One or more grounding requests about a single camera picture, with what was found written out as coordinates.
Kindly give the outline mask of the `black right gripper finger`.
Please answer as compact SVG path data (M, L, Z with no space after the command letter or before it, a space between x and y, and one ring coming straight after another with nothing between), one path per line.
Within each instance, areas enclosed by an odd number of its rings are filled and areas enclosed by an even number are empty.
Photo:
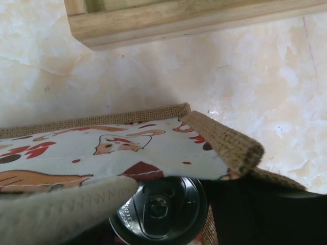
M203 180L219 244L326 244L326 195L252 177Z

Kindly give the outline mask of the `red soda can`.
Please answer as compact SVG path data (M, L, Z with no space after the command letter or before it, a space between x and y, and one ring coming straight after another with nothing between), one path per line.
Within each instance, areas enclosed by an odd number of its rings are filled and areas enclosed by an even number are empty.
M207 213L199 180L167 177L140 183L109 220L125 244L189 244L202 231Z

